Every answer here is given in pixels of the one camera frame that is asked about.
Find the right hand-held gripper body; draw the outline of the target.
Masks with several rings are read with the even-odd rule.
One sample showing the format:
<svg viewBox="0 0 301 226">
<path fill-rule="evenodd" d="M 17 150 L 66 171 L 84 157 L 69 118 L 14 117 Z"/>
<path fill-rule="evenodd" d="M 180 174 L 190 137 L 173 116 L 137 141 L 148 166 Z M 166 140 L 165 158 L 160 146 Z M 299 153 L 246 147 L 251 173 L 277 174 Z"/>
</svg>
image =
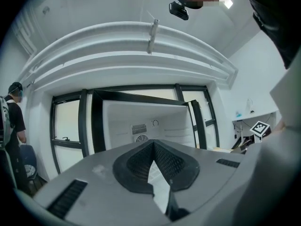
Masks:
<svg viewBox="0 0 301 226">
<path fill-rule="evenodd" d="M 263 138 L 270 134 L 270 125 L 257 121 L 251 128 L 252 133 L 249 137 L 241 137 L 240 144 L 232 149 L 232 153 L 246 153 L 252 144 L 261 143 Z"/>
</svg>

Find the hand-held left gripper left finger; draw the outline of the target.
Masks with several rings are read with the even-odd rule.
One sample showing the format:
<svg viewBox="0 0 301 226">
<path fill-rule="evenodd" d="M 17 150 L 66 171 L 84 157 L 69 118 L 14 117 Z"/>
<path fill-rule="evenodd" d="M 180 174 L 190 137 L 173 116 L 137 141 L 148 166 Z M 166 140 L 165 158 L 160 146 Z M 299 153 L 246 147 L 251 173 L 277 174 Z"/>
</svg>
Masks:
<svg viewBox="0 0 301 226">
<path fill-rule="evenodd" d="M 148 183 L 149 171 L 154 161 L 153 141 L 122 154 L 113 163 L 115 179 L 128 191 L 138 194 L 153 194 L 153 186 Z"/>
</svg>

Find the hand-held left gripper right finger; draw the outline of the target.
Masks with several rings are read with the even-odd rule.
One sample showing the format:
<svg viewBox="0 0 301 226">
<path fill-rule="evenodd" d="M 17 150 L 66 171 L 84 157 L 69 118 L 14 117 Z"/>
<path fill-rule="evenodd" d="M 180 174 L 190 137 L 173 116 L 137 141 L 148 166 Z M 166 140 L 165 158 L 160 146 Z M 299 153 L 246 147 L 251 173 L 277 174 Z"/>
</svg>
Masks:
<svg viewBox="0 0 301 226">
<path fill-rule="evenodd" d="M 154 141 L 154 161 L 170 186 L 165 215 L 173 222 L 189 215 L 179 207 L 175 193 L 192 186 L 200 172 L 198 161 L 159 140 Z"/>
</svg>

